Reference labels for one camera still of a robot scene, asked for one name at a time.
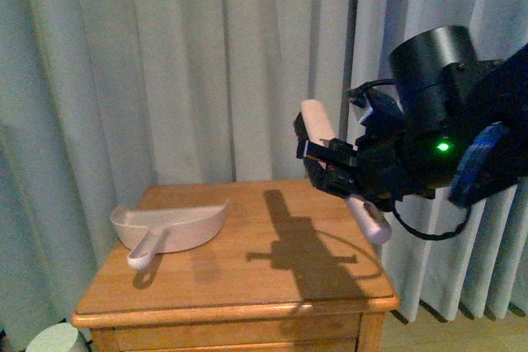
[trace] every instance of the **curtain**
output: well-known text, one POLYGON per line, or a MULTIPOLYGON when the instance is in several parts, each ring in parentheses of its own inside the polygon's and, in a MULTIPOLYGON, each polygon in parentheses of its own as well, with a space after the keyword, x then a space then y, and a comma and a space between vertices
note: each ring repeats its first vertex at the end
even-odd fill
POLYGON ((68 318, 152 184, 304 177, 292 123, 337 130, 349 0, 0 0, 0 324, 68 318))
MULTIPOLYGON (((438 26, 468 26, 481 59, 505 59, 528 42, 527 17, 528 0, 358 0, 351 85, 390 78, 390 52, 438 26)), ((353 117, 348 133, 352 142, 361 134, 353 117)), ((466 231, 445 242, 418 240, 389 215, 394 235, 379 253, 409 321, 420 300, 447 320, 460 304, 476 317, 502 318, 510 303, 528 308, 527 183, 477 203, 466 231)), ((444 190, 433 201, 405 197, 397 209, 429 233, 450 231, 464 218, 444 190)))

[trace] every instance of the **tabletop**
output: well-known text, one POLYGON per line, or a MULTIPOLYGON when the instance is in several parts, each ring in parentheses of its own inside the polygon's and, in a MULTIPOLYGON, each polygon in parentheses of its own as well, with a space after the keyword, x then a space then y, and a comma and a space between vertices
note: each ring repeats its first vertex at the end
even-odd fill
POLYGON ((228 203, 220 233, 156 255, 145 272, 117 242, 72 321, 80 327, 387 311, 398 299, 342 199, 307 180, 156 185, 141 209, 228 203))

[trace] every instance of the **bristles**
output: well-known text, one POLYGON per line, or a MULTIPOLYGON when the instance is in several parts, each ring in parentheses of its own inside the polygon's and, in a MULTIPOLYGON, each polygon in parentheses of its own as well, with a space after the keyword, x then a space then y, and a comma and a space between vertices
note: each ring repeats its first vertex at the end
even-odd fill
POLYGON ((294 129, 295 129, 295 134, 297 135, 297 140, 299 141, 309 140, 308 131, 306 130, 306 126, 304 125, 302 113, 299 113, 299 115, 295 119, 294 129))

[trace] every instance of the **wooden table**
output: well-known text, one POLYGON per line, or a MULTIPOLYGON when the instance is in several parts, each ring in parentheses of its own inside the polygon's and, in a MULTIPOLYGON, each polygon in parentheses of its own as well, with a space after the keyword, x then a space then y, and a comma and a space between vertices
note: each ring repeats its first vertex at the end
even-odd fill
POLYGON ((226 199, 218 236, 144 273, 116 244, 72 316, 99 352, 379 348, 398 298, 342 199, 307 181, 164 185, 138 209, 226 199))

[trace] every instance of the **dustpan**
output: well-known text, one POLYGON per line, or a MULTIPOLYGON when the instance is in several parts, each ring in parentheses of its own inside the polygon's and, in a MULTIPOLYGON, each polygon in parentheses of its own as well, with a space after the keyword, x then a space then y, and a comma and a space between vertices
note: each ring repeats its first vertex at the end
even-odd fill
POLYGON ((185 251, 203 245, 224 225, 227 202, 193 208, 132 210, 119 205, 111 221, 123 245, 131 250, 132 270, 146 270, 157 253, 185 251))

